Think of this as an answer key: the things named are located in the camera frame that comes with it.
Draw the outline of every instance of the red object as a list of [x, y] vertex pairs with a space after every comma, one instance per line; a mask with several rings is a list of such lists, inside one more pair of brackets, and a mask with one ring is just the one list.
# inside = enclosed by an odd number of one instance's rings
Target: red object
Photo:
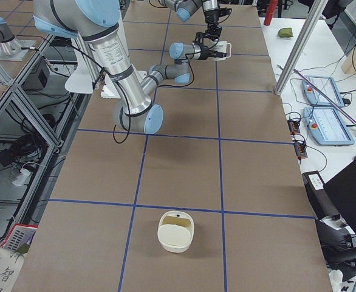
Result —
[[278, 5], [278, 0], [270, 0], [269, 7], [267, 9], [267, 13], [264, 18], [264, 25], [269, 26], [271, 23], [271, 19], [273, 19], [274, 11], [276, 6]]

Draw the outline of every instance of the white basket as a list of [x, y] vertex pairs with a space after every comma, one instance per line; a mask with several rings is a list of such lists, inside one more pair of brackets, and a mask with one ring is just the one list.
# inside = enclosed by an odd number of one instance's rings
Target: white basket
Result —
[[1, 247], [16, 251], [20, 246], [31, 241], [37, 229], [37, 225], [15, 224]]

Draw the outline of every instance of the brown table surface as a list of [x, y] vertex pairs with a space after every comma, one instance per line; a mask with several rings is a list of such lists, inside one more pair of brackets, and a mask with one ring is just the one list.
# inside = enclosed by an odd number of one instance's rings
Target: brown table surface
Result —
[[[131, 61], [172, 63], [203, 17], [131, 2]], [[233, 56], [157, 90], [157, 134], [115, 144], [117, 101], [92, 96], [13, 291], [332, 291], [256, 9], [233, 6], [223, 27]], [[157, 239], [168, 210], [194, 220], [182, 254]]]

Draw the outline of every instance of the black chair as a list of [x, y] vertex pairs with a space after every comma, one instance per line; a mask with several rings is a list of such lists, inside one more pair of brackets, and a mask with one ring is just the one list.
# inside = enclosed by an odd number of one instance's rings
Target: black chair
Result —
[[[335, 23], [340, 17], [340, 13], [343, 12], [347, 5], [350, 4], [353, 0], [329, 0], [326, 4], [323, 15], [326, 19], [335, 17], [335, 21], [332, 24], [328, 24], [330, 29], [333, 29]], [[299, 3], [302, 3], [310, 8], [312, 8], [314, 0], [298, 0]]]

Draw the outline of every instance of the white table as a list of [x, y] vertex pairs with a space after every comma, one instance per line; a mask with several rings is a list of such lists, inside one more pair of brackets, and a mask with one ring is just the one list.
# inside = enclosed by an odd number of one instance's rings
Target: white table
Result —
[[[273, 70], [276, 74], [276, 78], [279, 77], [281, 70], [277, 65], [284, 67], [287, 58], [292, 50], [293, 45], [298, 37], [298, 34], [301, 31], [301, 28], [304, 24], [304, 19], [287, 19], [287, 18], [274, 18], [272, 19], [270, 26], [264, 26], [263, 20], [261, 19], [261, 24], [263, 28], [263, 33], [265, 41], [267, 43], [267, 48], [269, 50], [270, 57], [272, 59]], [[291, 27], [293, 29], [294, 37], [291, 39], [282, 39], [278, 37], [278, 30], [283, 27]], [[300, 59], [298, 60], [296, 69], [302, 70], [305, 68], [312, 67], [324, 67], [330, 63], [336, 62], [343, 56], [343, 51], [337, 43], [332, 32], [329, 30], [325, 21], [320, 20], [316, 28], [314, 29], [312, 35], [310, 36], [309, 41], [304, 48]], [[344, 74], [341, 70], [341, 65], [345, 61], [346, 57], [343, 57], [338, 64], [330, 65], [322, 69], [312, 69], [305, 70], [302, 73], [304, 75], [318, 75], [318, 76], [332, 76], [336, 81], [344, 79], [349, 76], [349, 74]], [[292, 74], [291, 78], [299, 78], [296, 74]], [[294, 80], [292, 81], [296, 96], [298, 100], [302, 102], [307, 102], [302, 91], [301, 81]], [[340, 92], [350, 91], [356, 89], [356, 75], [344, 80], [342, 82], [337, 82], [337, 86]], [[351, 105], [344, 108], [344, 110], [350, 114], [354, 119], [356, 119], [356, 91], [352, 93], [352, 103]], [[284, 91], [282, 92], [283, 102], [290, 103], [293, 106], [293, 111], [303, 113], [303, 108], [307, 107], [302, 103], [298, 103], [295, 99], [295, 95], [292, 91], [290, 82], [288, 82]], [[284, 105], [285, 113], [290, 111], [290, 106]], [[306, 127], [302, 123], [301, 134], [306, 137], [307, 131]], [[355, 144], [351, 146], [343, 147], [323, 147], [318, 146], [318, 144], [313, 140], [311, 134], [307, 140], [307, 144], [311, 147], [317, 148], [322, 151], [327, 157], [327, 167], [321, 172], [321, 176], [324, 181], [330, 180], [334, 175], [346, 167], [353, 157], [356, 155], [356, 128], [349, 128], [354, 139]], [[313, 149], [307, 149], [307, 159], [301, 161], [301, 173], [309, 172], [313, 170], [320, 170], [325, 164], [323, 155], [318, 153]]]

